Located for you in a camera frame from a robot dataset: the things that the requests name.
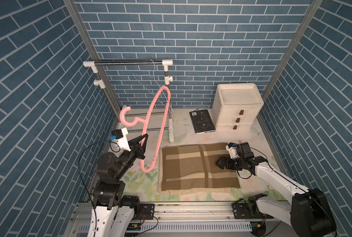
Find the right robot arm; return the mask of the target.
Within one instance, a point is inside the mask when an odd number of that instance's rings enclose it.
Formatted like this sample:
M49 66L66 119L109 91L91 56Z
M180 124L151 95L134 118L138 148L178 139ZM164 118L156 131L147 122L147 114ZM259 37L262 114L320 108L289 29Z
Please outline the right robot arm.
M252 226L254 236L267 236L265 222L269 217L291 226L300 237L323 237L338 233L330 205L321 190L310 189L278 171L267 158L255 156L248 143L228 143L226 150L229 157L220 157L215 163L220 169L247 170L251 176L264 180L285 198L278 201L266 194L257 194L248 200L241 198L232 203L236 219L249 216L260 220Z

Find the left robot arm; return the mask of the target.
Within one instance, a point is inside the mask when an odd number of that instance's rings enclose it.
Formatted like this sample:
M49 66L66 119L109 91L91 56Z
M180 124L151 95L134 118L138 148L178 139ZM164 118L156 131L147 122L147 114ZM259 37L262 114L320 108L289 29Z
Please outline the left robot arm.
M140 213L138 196L123 195L125 173L137 159L143 160L148 134L128 141L128 151L119 156L112 152L102 154L97 160L99 177L91 195L92 218L89 237L123 237L131 220Z

